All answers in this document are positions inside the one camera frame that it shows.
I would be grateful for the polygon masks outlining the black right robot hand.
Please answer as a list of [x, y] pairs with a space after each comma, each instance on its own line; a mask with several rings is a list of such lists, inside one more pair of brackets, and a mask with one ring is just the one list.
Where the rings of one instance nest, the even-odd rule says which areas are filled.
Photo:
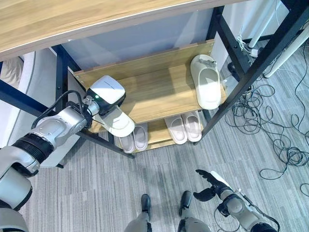
[[209, 173], [209, 172], [207, 172], [205, 170], [201, 170], [201, 169], [197, 169], [195, 171], [211, 184], [210, 188], [206, 188], [201, 192], [194, 192], [193, 193], [193, 196], [197, 200], [199, 200], [201, 202], [206, 202], [206, 201], [211, 200], [216, 195], [218, 195], [220, 197], [221, 193], [225, 190], [233, 191], [232, 188], [228, 184], [220, 181], [212, 173]]

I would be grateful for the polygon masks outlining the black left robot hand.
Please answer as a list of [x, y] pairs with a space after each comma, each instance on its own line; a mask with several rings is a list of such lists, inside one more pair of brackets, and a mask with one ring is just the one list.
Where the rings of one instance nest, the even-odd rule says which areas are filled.
[[124, 87], [111, 76], [97, 80], [86, 92], [98, 104], [99, 115], [104, 115], [115, 106], [120, 107], [126, 98]]

